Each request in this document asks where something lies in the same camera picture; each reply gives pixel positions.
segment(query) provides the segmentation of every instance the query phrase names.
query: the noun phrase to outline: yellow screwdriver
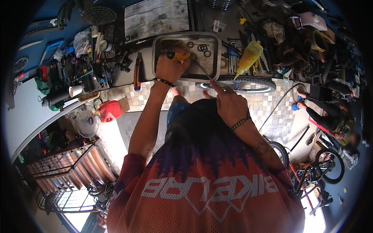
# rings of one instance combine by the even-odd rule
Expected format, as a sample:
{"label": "yellow screwdriver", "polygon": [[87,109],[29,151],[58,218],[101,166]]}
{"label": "yellow screwdriver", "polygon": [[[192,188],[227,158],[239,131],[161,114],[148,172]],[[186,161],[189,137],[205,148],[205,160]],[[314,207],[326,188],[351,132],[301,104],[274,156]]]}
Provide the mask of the yellow screwdriver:
{"label": "yellow screwdriver", "polygon": [[253,75],[256,76],[256,69],[255,67],[258,67],[258,60],[255,61],[254,65],[253,65]]}
{"label": "yellow screwdriver", "polygon": [[[180,53],[177,53],[177,52],[168,52],[166,54],[166,57],[168,59],[171,59],[173,61],[178,61],[180,62],[181,64],[190,57],[190,53],[185,53],[184,55],[181,55]],[[198,63],[197,61],[195,61],[196,65],[198,65],[198,67],[205,73],[205,75],[207,75],[207,77],[209,79],[211,79],[211,77],[209,76],[209,74],[206,72],[206,70],[204,68],[202,68],[201,64]]]}
{"label": "yellow screwdriver", "polygon": [[181,55],[177,52],[169,52],[166,54],[166,57],[170,60],[181,62],[182,64],[186,59],[190,57],[190,53],[185,53],[184,55]]}

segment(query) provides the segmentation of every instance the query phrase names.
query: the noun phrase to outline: jersey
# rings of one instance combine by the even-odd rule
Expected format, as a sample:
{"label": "jersey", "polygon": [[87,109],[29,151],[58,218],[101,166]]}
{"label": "jersey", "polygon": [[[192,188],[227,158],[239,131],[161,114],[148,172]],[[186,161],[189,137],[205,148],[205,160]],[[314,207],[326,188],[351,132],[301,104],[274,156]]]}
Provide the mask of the jersey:
{"label": "jersey", "polygon": [[125,156],[108,232],[302,232],[304,210],[286,168],[268,171],[217,112],[189,108],[170,122],[149,164]]}

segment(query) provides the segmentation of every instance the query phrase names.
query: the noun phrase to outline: blue sandal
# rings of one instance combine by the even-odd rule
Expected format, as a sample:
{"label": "blue sandal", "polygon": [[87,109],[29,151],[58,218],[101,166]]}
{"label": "blue sandal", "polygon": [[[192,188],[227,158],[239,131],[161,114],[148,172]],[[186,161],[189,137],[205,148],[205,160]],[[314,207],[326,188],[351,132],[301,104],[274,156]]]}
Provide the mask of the blue sandal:
{"label": "blue sandal", "polygon": [[297,110],[300,109],[300,108],[297,107],[297,104],[293,104],[293,105],[291,106],[291,108],[293,109],[293,111],[297,111]]}

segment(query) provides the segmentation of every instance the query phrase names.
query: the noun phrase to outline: tattoo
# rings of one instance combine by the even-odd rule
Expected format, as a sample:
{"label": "tattoo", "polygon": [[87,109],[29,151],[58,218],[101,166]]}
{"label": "tattoo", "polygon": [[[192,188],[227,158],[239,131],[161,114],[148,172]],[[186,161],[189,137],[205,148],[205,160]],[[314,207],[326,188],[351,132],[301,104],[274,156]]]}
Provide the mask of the tattoo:
{"label": "tattoo", "polygon": [[254,149],[254,152],[257,156],[260,156],[268,152],[267,143],[259,142],[258,146]]}
{"label": "tattoo", "polygon": [[[254,148],[254,153],[255,153],[256,156],[259,157],[259,159],[262,159],[262,156],[264,154],[266,154],[269,149],[272,149],[272,148],[270,148],[268,143],[259,142],[258,146],[256,148]],[[271,160],[273,160],[273,153],[275,153],[275,151],[270,150],[270,159]]]}

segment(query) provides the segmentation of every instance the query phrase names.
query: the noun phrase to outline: metal tray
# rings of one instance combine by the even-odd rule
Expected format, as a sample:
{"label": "metal tray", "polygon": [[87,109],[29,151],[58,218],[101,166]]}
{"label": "metal tray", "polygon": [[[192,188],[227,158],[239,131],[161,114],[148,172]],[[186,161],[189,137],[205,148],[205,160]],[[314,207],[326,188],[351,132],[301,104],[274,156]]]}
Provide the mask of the metal tray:
{"label": "metal tray", "polygon": [[[192,41],[193,48],[187,48],[186,44]],[[158,57],[160,54],[172,49],[174,45],[182,45],[197,55],[197,61],[214,80],[220,75],[220,59],[222,56],[222,41],[210,32],[177,32],[157,36],[153,41],[153,75],[156,76]],[[205,57],[203,52],[197,50],[198,45],[206,44],[211,52],[210,57]],[[181,81],[208,82],[209,78],[196,65],[191,66],[180,78]]]}

